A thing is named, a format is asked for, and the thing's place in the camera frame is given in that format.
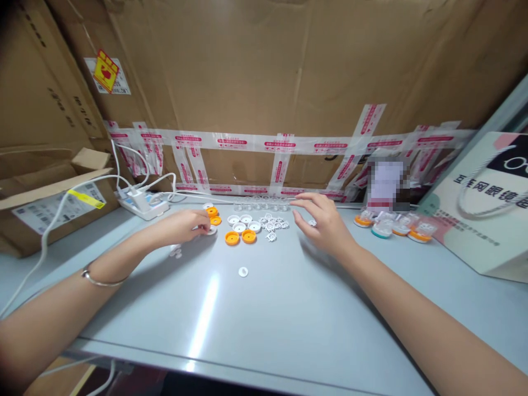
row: bangle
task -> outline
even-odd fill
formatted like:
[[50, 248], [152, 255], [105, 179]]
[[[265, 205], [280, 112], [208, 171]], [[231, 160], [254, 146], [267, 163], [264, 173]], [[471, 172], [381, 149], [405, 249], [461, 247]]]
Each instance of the bangle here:
[[126, 278], [124, 278], [124, 279], [122, 279], [122, 280], [120, 280], [120, 281], [118, 281], [118, 282], [112, 282], [112, 283], [102, 283], [102, 282], [98, 282], [98, 281], [96, 281], [96, 280], [94, 280], [94, 279], [92, 279], [92, 278], [90, 277], [90, 265], [91, 265], [91, 264], [92, 264], [91, 262], [88, 263], [88, 264], [86, 265], [86, 267], [84, 267], [84, 268], [82, 269], [82, 274], [81, 274], [81, 276], [82, 276], [83, 278], [88, 279], [91, 283], [93, 283], [93, 284], [96, 285], [96, 286], [115, 287], [115, 286], [119, 286], [119, 285], [121, 285], [125, 280], [128, 279], [128, 277], [126, 277]]

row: table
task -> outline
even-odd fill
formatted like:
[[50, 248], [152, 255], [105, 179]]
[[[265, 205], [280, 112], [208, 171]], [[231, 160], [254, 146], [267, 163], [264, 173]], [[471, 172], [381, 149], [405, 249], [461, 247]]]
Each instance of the table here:
[[[188, 202], [171, 212], [201, 208]], [[291, 225], [277, 241], [263, 230], [254, 245], [228, 246], [235, 212], [218, 208], [216, 235], [185, 244], [179, 260], [169, 247], [148, 255], [69, 350], [294, 394], [433, 394], [359, 287], [306, 241], [291, 211], [273, 214]], [[379, 239], [352, 224], [356, 211], [340, 212], [362, 246], [528, 373], [527, 284], [481, 276], [436, 241]], [[118, 209], [56, 242], [14, 306], [149, 224]], [[0, 257], [0, 303], [37, 258]]]

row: right arm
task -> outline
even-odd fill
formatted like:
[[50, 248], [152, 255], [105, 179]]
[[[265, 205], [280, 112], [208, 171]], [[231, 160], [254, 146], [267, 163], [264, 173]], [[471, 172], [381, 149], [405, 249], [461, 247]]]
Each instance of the right arm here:
[[354, 240], [333, 201], [299, 194], [291, 204], [316, 220], [295, 223], [354, 277], [442, 395], [527, 395], [528, 377]]

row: right hand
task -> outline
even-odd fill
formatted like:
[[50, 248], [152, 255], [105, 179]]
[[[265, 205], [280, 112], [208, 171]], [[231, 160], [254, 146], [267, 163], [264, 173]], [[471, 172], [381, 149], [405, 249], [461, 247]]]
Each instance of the right hand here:
[[297, 201], [292, 201], [290, 205], [303, 207], [317, 222], [317, 226], [312, 227], [298, 211], [293, 211], [295, 224], [315, 246], [338, 259], [340, 255], [346, 254], [348, 248], [357, 245], [341, 219], [334, 201], [325, 195], [312, 192], [299, 194], [295, 198]]

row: left hand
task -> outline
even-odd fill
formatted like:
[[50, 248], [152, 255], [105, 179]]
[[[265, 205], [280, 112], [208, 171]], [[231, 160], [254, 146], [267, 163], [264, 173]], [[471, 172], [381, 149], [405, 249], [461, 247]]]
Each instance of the left hand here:
[[207, 235], [210, 227], [206, 211], [182, 210], [143, 229], [140, 233], [152, 249], [158, 249], [189, 242], [198, 235]]

